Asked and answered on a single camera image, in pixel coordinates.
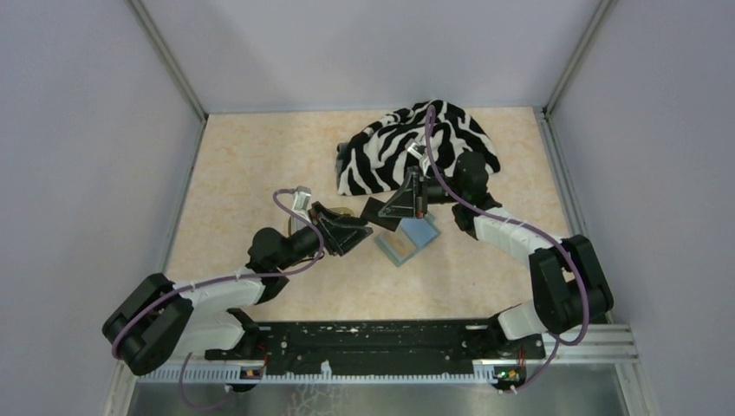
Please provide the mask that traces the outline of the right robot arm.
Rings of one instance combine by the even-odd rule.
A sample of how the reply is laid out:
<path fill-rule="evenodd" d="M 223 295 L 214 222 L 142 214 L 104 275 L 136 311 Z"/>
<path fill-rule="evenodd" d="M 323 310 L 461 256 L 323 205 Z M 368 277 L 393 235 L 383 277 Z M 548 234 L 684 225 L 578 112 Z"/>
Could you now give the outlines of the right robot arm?
<path fill-rule="evenodd" d="M 450 176 L 440 169 L 411 166 L 379 218 L 423 218 L 429 205 L 451 204 L 458 228 L 492 244 L 530 273 L 532 297 L 491 318 L 488 345 L 499 357 L 512 356 L 530 335 L 560 335 L 609 312 L 614 297 L 592 242 L 583 235 L 554 237 L 503 209 L 487 190 L 482 154 L 459 155 Z"/>

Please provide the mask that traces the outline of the black credit card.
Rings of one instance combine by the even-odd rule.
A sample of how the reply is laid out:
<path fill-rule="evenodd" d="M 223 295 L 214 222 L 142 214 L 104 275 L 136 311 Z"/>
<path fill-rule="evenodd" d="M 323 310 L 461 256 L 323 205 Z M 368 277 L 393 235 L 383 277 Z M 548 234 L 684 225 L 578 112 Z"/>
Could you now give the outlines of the black credit card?
<path fill-rule="evenodd" d="M 397 231 L 400 225 L 399 218 L 384 218 L 379 216 L 379 210 L 384 204 L 383 201 L 377 198 L 369 197 L 361 211 L 360 218 L 388 231 Z"/>

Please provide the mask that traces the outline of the light blue card holder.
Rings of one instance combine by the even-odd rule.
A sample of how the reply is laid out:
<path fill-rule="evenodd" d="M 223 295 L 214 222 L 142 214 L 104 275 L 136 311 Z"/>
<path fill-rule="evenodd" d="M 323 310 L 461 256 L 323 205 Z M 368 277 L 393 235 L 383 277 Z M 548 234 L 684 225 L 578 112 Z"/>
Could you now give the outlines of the light blue card holder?
<path fill-rule="evenodd" d="M 403 218 L 395 231 L 383 231 L 374 241 L 388 260 L 395 267 L 400 267 L 440 235 L 434 216 L 428 214 L 421 219 Z"/>

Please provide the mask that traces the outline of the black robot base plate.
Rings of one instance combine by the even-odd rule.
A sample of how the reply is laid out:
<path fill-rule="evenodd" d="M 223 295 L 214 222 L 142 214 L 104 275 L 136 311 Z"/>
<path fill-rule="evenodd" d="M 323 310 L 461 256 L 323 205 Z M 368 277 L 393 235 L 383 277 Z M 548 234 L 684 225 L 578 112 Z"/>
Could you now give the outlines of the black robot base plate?
<path fill-rule="evenodd" d="M 208 361 L 266 360 L 268 375 L 316 374 L 326 361 L 338 375 L 468 374 L 474 361 L 542 359 L 541 335 L 508 341 L 489 318 L 407 321 L 261 322 Z"/>

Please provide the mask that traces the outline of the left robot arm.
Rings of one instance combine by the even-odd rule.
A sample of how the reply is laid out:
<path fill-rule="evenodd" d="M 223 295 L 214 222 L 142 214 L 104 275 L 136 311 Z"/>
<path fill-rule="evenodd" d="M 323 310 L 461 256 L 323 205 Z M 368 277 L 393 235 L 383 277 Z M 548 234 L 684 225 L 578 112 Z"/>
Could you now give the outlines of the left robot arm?
<path fill-rule="evenodd" d="M 244 307 L 274 299 L 291 276 L 323 254 L 343 257 L 372 235 L 362 218 L 312 204 L 299 231 L 257 231 L 249 262 L 229 276 L 177 284 L 164 274 L 146 277 L 107 318 L 101 332 L 113 356 L 135 375 L 150 374 L 172 357 L 248 360 L 260 346 L 259 328 Z"/>

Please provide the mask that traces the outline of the gold magnetic stripe card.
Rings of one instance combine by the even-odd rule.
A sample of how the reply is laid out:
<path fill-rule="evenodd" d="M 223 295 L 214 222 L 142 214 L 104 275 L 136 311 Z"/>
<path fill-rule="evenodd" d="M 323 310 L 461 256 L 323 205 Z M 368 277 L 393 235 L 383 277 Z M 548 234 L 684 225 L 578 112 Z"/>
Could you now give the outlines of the gold magnetic stripe card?
<path fill-rule="evenodd" d="M 401 230 L 385 233 L 383 241 L 389 251 L 399 261 L 403 261 L 405 258 L 409 257 L 416 249 L 416 246 L 410 237 Z"/>

